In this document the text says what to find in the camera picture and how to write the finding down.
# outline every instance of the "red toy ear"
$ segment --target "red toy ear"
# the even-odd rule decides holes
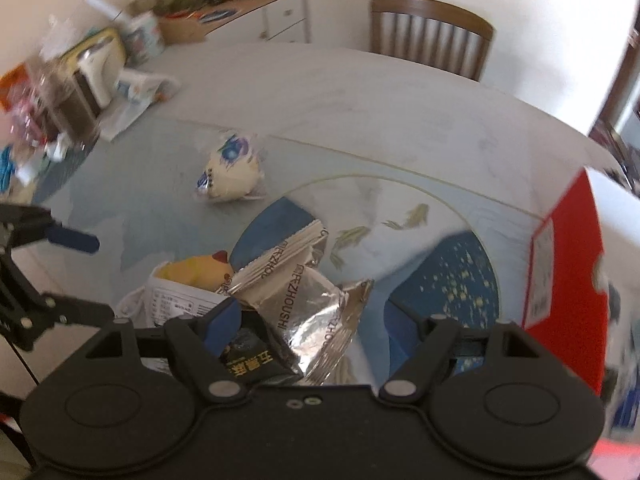
[[[229,263],[228,257],[226,255],[226,251],[218,251],[217,253],[212,254],[211,257],[222,264]]]

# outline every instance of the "screw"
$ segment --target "screw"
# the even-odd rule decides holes
[[[209,385],[209,393],[215,397],[233,397],[240,393],[240,384],[234,381],[216,381]]]
[[[384,388],[389,395],[394,397],[409,397],[418,390],[415,384],[405,380],[389,381]]]
[[[298,399],[289,399],[287,401],[287,408],[291,408],[292,410],[301,410],[305,407],[305,403]]]
[[[322,404],[322,399],[316,396],[305,397],[305,404],[307,406],[317,406],[318,404]]]

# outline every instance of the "drawer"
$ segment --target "drawer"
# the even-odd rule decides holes
[[[252,10],[231,20],[205,36],[207,43],[215,46],[231,46],[238,43],[255,43],[267,39],[264,8]]]
[[[305,21],[297,22],[269,41],[275,41],[277,43],[306,43]]]
[[[303,0],[276,0],[266,6],[266,12],[270,38],[305,19]]]

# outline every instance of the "white wall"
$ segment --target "white wall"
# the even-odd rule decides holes
[[[50,13],[68,16],[81,1],[0,0],[0,72],[32,49]],[[368,1],[309,0],[314,42],[367,50]],[[617,72],[636,0],[446,1],[497,29],[483,83],[588,132]]]

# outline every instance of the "wooden chair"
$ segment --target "wooden chair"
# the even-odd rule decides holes
[[[460,7],[436,0],[372,0],[371,51],[478,81],[494,28]]]

